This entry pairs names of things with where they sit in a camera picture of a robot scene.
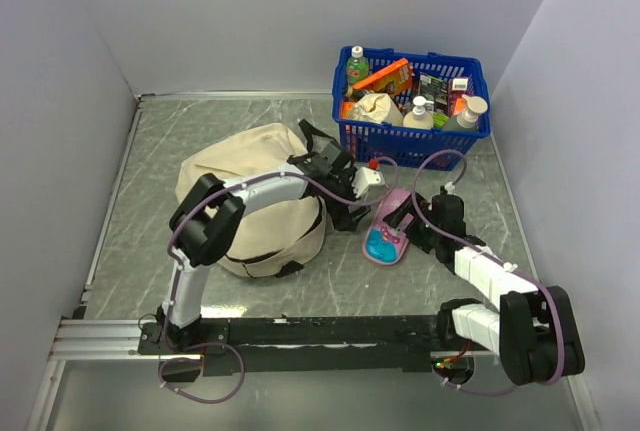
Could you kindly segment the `pink blue pencil case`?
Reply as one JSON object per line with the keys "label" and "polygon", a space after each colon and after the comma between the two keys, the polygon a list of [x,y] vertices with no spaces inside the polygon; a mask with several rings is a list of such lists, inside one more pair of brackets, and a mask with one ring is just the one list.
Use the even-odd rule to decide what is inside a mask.
{"label": "pink blue pencil case", "polygon": [[379,204],[362,244],[362,252],[370,261],[393,266],[401,260],[409,241],[404,229],[392,229],[384,218],[396,211],[409,196],[407,190],[396,188]]}

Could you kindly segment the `beige canvas backpack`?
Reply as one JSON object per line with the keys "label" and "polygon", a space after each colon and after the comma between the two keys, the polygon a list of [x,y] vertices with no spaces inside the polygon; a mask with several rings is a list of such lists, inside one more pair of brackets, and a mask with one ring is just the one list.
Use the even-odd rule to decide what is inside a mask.
{"label": "beige canvas backpack", "polygon": [[[250,177],[306,153],[307,143],[284,124],[248,129],[183,161],[175,194],[183,201],[204,174],[221,179]],[[242,220],[232,246],[218,264],[239,277],[287,276],[302,270],[320,252],[326,224],[324,202],[318,197],[274,204]]]}

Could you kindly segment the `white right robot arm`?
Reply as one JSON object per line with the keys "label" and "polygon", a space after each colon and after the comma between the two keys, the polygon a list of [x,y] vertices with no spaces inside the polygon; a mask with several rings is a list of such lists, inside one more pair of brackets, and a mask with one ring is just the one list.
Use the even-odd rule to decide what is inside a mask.
{"label": "white right robot arm", "polygon": [[586,359],[568,293],[519,275],[516,265],[468,233],[464,217],[463,200],[441,191],[431,200],[410,195],[384,219],[485,299],[443,304],[438,341],[458,349],[470,340],[493,352],[516,386],[581,374]]}

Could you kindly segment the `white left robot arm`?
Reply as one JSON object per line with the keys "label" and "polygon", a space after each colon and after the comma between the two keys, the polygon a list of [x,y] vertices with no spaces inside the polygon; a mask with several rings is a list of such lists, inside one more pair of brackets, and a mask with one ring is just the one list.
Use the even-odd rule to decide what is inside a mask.
{"label": "white left robot arm", "polygon": [[170,219],[167,251],[174,271],[157,313],[162,341],[177,353],[194,347],[208,267],[230,250],[244,218],[281,202],[317,197],[336,230],[353,232],[370,210],[364,201],[369,190],[384,184],[379,171],[356,166],[336,143],[320,153],[291,156],[264,174],[199,178]]}

